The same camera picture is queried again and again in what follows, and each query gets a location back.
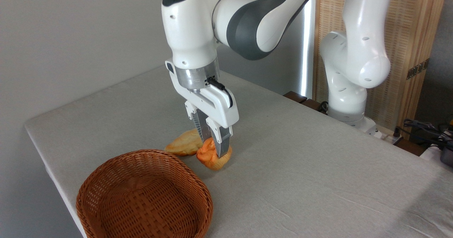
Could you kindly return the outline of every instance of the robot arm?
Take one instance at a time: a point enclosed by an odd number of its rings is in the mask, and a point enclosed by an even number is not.
[[[162,18],[173,52],[165,62],[176,91],[203,141],[215,138],[219,157],[239,120],[233,93],[219,83],[217,47],[262,59],[308,0],[163,0]]]
[[[346,32],[328,33],[320,43],[329,86],[329,116],[375,133],[365,117],[367,88],[380,85],[390,72],[384,22],[390,0],[345,0]]]

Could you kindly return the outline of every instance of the brown woven basket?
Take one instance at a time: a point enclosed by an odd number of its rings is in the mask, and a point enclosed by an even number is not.
[[[99,166],[79,190],[89,238],[203,237],[212,219],[206,185],[176,156],[133,151]]]

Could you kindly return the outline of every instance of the bread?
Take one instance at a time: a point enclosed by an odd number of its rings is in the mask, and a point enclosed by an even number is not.
[[[195,128],[183,132],[178,138],[172,143],[168,144],[164,151],[173,153],[178,156],[188,156],[197,153],[197,150],[201,148],[203,141],[200,138],[198,130]]]
[[[207,139],[203,146],[197,151],[197,159],[211,170],[220,170],[230,160],[233,149],[228,148],[226,154],[221,158],[217,156],[216,145],[213,138]]]

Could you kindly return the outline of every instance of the table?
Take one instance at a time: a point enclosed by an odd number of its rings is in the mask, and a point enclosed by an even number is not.
[[[183,158],[212,195],[207,237],[453,237],[452,173],[233,75],[220,81],[239,109],[233,155],[219,172]],[[86,177],[192,129],[183,103],[160,67],[26,122],[79,228]]]

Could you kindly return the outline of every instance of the croissant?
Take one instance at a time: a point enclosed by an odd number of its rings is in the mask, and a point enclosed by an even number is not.
[[[197,153],[197,150],[201,148],[203,141],[201,140],[198,130],[195,128],[183,132],[178,138],[172,143],[168,144],[164,151],[173,153],[178,156],[188,156]]]
[[[226,154],[221,158],[217,156],[216,145],[213,138],[207,139],[203,146],[197,151],[197,159],[211,170],[220,170],[230,160],[233,149],[228,148]]]

